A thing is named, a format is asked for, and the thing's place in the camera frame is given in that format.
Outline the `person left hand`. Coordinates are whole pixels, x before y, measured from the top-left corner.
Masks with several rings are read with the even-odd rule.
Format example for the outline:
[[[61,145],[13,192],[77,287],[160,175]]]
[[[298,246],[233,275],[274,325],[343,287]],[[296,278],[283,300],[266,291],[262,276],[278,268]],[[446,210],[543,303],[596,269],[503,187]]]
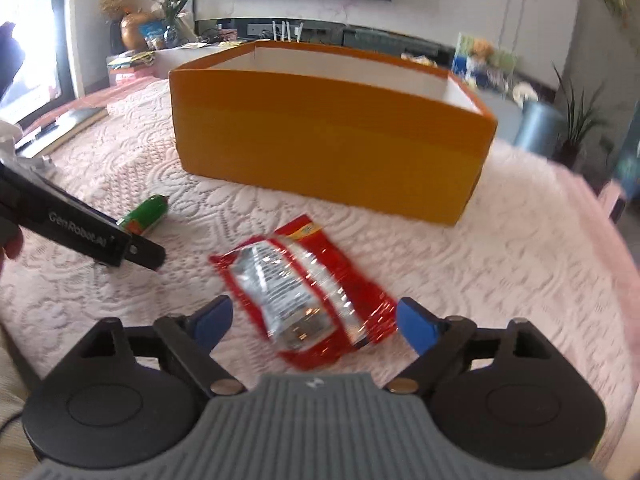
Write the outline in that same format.
[[[6,260],[17,259],[24,246],[24,235],[20,228],[17,228],[12,236],[2,245],[0,250],[0,270],[3,270]]]

